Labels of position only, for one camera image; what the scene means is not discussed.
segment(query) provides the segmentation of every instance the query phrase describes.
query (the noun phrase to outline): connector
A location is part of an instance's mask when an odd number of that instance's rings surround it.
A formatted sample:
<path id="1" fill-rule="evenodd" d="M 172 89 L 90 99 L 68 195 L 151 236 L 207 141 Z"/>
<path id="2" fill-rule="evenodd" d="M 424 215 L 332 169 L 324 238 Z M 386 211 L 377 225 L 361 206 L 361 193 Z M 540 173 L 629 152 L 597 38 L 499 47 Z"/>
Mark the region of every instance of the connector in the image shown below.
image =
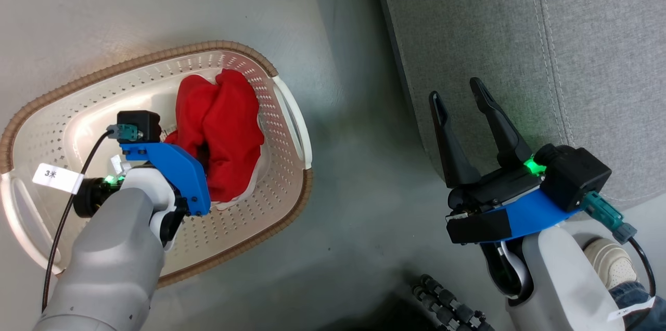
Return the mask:
<path id="1" fill-rule="evenodd" d="M 137 141 L 143 137 L 143 133 L 138 130 L 136 125 L 131 124 L 114 124 L 107 127 L 107 131 L 113 133 L 109 135 L 112 139 L 126 139 L 127 141 Z"/>
<path id="2" fill-rule="evenodd" d="M 624 215 L 597 192 L 585 194 L 583 201 L 580 203 L 580 208 L 594 220 L 598 220 L 608 228 L 613 233 L 614 239 L 620 244 L 625 244 L 637 232 L 633 226 L 623 221 Z"/>
<path id="3" fill-rule="evenodd" d="M 629 223 L 623 223 L 621 226 L 619 226 L 618 229 L 613 231 L 613 237 L 622 245 L 623 243 L 626 243 L 629 241 L 630 238 L 633 238 L 633 236 L 636 234 L 636 229 L 630 225 Z"/>

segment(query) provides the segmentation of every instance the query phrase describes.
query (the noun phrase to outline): person's foot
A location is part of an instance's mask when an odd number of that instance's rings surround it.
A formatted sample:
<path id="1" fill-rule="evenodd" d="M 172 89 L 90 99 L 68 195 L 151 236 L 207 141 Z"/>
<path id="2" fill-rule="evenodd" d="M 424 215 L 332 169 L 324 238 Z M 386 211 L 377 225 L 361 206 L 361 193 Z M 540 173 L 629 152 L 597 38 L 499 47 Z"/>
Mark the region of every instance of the person's foot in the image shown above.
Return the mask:
<path id="1" fill-rule="evenodd" d="M 583 251 L 608 290 L 625 282 L 637 282 L 631 258 L 621 246 L 607 238 L 593 241 Z"/>

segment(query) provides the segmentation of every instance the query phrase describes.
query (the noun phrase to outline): gray floor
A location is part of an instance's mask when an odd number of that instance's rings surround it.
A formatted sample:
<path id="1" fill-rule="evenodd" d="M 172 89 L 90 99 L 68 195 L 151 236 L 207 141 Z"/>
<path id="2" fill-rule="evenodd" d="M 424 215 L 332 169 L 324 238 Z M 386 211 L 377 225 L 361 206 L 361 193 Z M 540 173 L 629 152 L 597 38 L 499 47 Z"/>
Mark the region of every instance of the gray floor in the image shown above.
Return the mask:
<path id="1" fill-rule="evenodd" d="M 211 39 L 262 52 L 304 112 L 315 172 L 307 209 L 241 257 L 157 291 L 145 330 L 321 329 L 403 293 L 410 272 L 435 276 L 483 309 L 495 329 L 514 329 L 480 250 L 452 245 L 445 232 L 447 189 L 408 117 L 378 0 L 0 6 L 10 13 L 0 16 L 0 125 L 79 75 Z M 29 329 L 39 314 L 43 271 L 19 250 L 5 218 L 0 238 L 2 328 Z"/>

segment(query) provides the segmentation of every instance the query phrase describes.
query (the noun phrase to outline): gray couch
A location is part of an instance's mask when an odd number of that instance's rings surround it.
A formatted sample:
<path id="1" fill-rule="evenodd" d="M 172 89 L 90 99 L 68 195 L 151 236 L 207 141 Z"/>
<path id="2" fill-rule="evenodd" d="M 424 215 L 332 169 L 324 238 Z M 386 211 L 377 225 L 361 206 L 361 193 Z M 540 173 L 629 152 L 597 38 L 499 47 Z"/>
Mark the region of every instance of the gray couch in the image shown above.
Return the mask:
<path id="1" fill-rule="evenodd" d="M 613 170 L 623 210 L 664 193 L 666 0 L 383 0 L 424 148 L 442 94 L 471 162 L 497 150 L 468 80 L 481 78 L 533 150 L 583 146 Z"/>

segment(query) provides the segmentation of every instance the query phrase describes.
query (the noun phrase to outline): laundry basket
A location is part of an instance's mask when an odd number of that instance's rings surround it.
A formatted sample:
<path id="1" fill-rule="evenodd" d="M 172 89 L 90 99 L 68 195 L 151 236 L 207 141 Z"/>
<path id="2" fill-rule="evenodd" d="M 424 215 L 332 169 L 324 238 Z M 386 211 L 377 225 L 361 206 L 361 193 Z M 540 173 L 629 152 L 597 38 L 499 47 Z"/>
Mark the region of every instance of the laundry basket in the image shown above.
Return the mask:
<path id="1" fill-rule="evenodd" d="M 159 113 L 164 129 L 176 124 L 178 86 L 197 73 L 214 80 L 221 70 L 242 72 L 259 100 L 266 158 L 250 197 L 205 217 L 185 218 L 166 255 L 160 286 L 181 281 L 229 260 L 280 232 L 303 210 L 312 187 L 312 149 L 303 117 L 274 66 L 248 46 L 210 41 L 157 52 L 87 75 L 22 108 L 0 141 L 2 203 L 23 249 L 46 268 L 52 235 L 69 194 L 33 184 L 40 163 L 80 171 L 86 156 L 121 110 Z M 112 174 L 121 149 L 104 141 L 86 177 Z M 73 212 L 62 231 L 53 265 L 66 269 L 74 239 L 87 223 Z"/>

